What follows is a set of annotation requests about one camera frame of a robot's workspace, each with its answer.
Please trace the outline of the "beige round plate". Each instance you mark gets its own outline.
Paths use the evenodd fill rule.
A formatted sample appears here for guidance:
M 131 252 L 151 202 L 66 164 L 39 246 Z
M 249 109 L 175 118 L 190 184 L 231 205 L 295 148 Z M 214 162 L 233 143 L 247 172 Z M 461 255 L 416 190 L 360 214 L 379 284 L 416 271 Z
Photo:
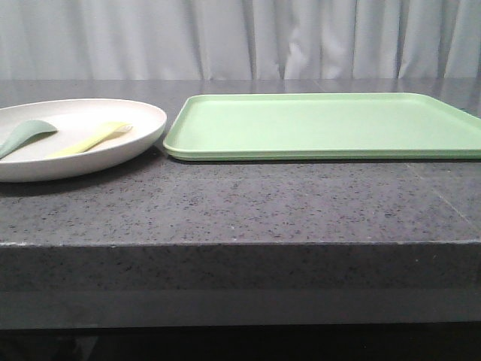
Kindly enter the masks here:
M 51 181 L 119 165 L 152 146 L 164 131 L 167 115 L 154 105 L 124 99 L 64 99 L 1 109 L 1 139 L 27 120 L 43 120 L 57 132 L 20 148 L 1 160 L 3 182 Z M 107 122 L 131 126 L 88 151 L 52 157 L 95 134 Z

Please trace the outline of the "light green serving tray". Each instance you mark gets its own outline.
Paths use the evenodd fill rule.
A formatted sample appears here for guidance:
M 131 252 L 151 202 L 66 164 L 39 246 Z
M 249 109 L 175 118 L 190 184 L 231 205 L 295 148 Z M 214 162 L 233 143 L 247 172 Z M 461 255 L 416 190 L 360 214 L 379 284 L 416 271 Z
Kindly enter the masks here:
M 417 93 L 201 95 L 163 144 L 186 161 L 479 159 L 480 120 Z

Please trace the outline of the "teal green spoon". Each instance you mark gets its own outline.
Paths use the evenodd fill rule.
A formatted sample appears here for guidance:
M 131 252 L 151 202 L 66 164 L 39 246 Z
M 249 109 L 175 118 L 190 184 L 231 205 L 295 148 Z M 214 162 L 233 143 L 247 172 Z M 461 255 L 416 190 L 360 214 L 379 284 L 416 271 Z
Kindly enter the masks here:
M 18 125 L 1 145 L 1 158 L 58 132 L 58 129 L 43 120 L 27 120 Z

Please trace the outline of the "white curtain backdrop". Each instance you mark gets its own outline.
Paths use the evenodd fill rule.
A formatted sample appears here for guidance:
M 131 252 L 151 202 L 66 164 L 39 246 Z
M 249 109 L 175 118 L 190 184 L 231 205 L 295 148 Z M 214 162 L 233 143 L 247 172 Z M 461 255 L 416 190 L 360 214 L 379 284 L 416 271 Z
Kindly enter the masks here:
M 480 75 L 478 1 L 3 1 L 4 80 Z

